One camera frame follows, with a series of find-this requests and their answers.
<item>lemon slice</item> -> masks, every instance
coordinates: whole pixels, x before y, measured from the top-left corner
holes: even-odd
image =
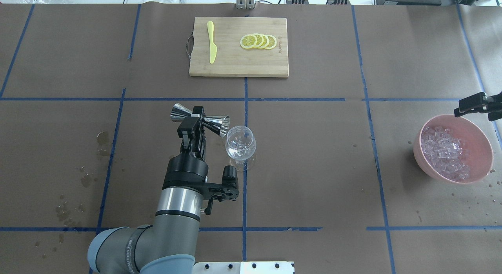
[[[245,35],[240,39],[240,46],[244,49],[251,49],[258,43],[258,38],[255,35]]]
[[[256,45],[253,46],[253,48],[258,48],[263,45],[263,42],[265,42],[265,36],[262,34],[253,34],[256,37]]]
[[[260,45],[256,45],[255,48],[258,48],[258,49],[264,49],[265,47],[267,47],[267,45],[269,45],[269,39],[267,38],[267,35],[262,35],[262,34],[254,34],[255,36],[258,36],[260,35],[262,37],[262,43]]]
[[[265,47],[265,49],[273,49],[277,45],[277,39],[275,36],[272,35],[267,35],[267,39],[269,40],[268,45]]]

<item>glass base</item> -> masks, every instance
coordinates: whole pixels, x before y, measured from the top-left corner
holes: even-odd
[[[249,169],[253,168],[253,166],[255,164],[255,158],[256,158],[256,156],[254,156],[254,155],[251,156],[250,158],[248,158],[246,160],[242,160],[242,161],[230,158],[230,165],[235,167],[238,172],[244,172],[244,170],[249,170]]]

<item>bowl rim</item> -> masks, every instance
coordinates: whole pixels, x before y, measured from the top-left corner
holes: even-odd
[[[491,159],[491,165],[490,167],[493,167],[493,148],[491,147],[491,143],[490,141],[488,140],[488,137],[486,136],[486,134],[483,132],[483,130],[478,127],[476,124],[474,124],[473,122],[471,122],[470,120],[466,119],[466,118],[463,118],[463,117],[455,117],[455,115],[453,114],[439,114],[439,115],[436,115],[432,118],[430,118],[429,120],[427,120],[424,125],[421,127],[419,133],[418,133],[418,142],[419,142],[419,145],[418,145],[418,149],[420,150],[420,153],[422,154],[423,158],[425,158],[425,155],[424,155],[424,151],[422,150],[422,132],[424,131],[425,129],[425,126],[427,124],[429,124],[429,122],[431,122],[432,120],[438,118],[438,117],[443,117],[443,116],[449,116],[449,117],[454,117],[454,118],[462,118],[463,120],[466,120],[467,122],[471,123],[472,125],[475,126],[475,128],[477,128],[481,133],[482,133],[482,136],[484,137],[484,139],[488,142],[489,147],[490,147],[490,159]],[[474,181],[471,181],[471,182],[467,182],[467,183],[462,183],[462,182],[457,182],[457,181],[453,181],[453,180],[450,180],[448,178],[446,178],[445,176],[439,174],[439,172],[437,172],[434,167],[432,167],[432,165],[427,161],[427,158],[425,158],[425,163],[427,163],[427,165],[432,168],[432,173],[434,173],[436,176],[438,176],[440,179],[444,180],[444,181],[447,181],[448,183],[455,183],[455,184],[472,184],[472,183],[476,183],[476,182],[479,182],[481,181],[482,179],[484,179],[486,176],[480,178],[480,179],[477,179],[477,180],[474,180]]]

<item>glass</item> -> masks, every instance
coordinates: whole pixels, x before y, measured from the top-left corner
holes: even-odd
[[[249,170],[253,166],[256,138],[246,126],[233,127],[226,134],[225,149],[237,171]]]

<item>bowl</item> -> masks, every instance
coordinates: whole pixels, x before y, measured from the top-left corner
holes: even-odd
[[[453,130],[455,138],[463,139],[466,142],[466,149],[469,150],[469,156],[466,158],[466,164],[470,167],[470,178],[464,181],[452,181],[439,174],[425,159],[422,150],[422,132],[426,127],[442,126]],[[479,127],[466,118],[455,117],[454,115],[437,115],[425,122],[417,134],[413,144],[413,154],[420,168],[434,179],[446,181],[447,183],[469,184],[482,180],[490,172],[493,165],[493,150],[486,135]]]

